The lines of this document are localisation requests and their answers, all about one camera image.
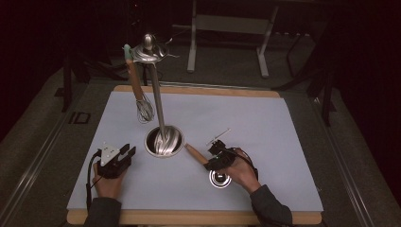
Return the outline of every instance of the person's left hand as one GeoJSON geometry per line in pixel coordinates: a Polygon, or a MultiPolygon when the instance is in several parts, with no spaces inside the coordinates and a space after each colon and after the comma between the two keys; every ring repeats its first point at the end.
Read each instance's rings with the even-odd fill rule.
{"type": "Polygon", "coordinates": [[[92,179],[92,182],[95,184],[97,196],[117,199],[120,195],[121,184],[125,174],[127,173],[127,169],[118,176],[118,178],[106,179],[97,175],[97,164],[94,164],[94,173],[95,177],[92,179]]]}

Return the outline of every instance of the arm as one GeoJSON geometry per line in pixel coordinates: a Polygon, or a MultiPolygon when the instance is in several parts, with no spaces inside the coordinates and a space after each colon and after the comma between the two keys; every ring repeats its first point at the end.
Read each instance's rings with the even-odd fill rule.
{"type": "MultiPolygon", "coordinates": [[[[235,152],[247,158],[241,149],[235,152]]],[[[292,214],[289,208],[278,201],[266,185],[261,185],[256,179],[253,169],[242,159],[236,158],[233,164],[218,173],[229,175],[234,182],[240,184],[249,194],[253,210],[263,226],[270,226],[271,221],[286,224],[292,223],[292,214]]]]}
{"type": "Polygon", "coordinates": [[[92,202],[85,227],[112,227],[118,226],[121,212],[121,202],[117,200],[121,191],[121,184],[125,176],[123,172],[116,179],[105,179],[97,175],[97,164],[94,164],[95,184],[98,198],[92,202]]]}

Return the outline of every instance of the gray sleeve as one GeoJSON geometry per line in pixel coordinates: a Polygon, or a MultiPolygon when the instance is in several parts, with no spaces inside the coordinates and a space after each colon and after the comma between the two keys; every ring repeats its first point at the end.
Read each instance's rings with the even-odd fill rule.
{"type": "Polygon", "coordinates": [[[250,197],[253,210],[262,226],[292,225],[291,211],[274,197],[265,184],[254,191],[250,197]]]}
{"type": "Polygon", "coordinates": [[[116,227],[120,212],[121,202],[111,198],[94,198],[84,227],[116,227]]]}

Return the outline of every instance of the whisk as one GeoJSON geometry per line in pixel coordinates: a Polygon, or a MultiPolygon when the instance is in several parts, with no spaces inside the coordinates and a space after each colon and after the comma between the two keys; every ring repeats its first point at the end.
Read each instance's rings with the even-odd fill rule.
{"type": "Polygon", "coordinates": [[[154,110],[148,97],[144,94],[141,88],[141,82],[136,72],[136,66],[133,62],[133,57],[131,54],[131,47],[128,44],[124,45],[124,55],[128,68],[128,73],[130,75],[131,86],[133,94],[136,98],[136,107],[138,113],[138,120],[141,123],[148,123],[153,120],[154,110]]]}

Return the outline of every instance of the round metal base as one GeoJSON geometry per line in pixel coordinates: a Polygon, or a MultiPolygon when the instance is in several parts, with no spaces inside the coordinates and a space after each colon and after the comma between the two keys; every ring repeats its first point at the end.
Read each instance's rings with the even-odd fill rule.
{"type": "Polygon", "coordinates": [[[183,133],[174,126],[165,126],[166,140],[162,140],[160,128],[148,132],[145,138],[145,149],[158,158],[168,158],[177,154],[183,147],[183,133]]]}
{"type": "Polygon", "coordinates": [[[214,170],[212,170],[209,173],[209,180],[214,187],[224,188],[230,184],[231,177],[226,174],[216,173],[214,170]]]}

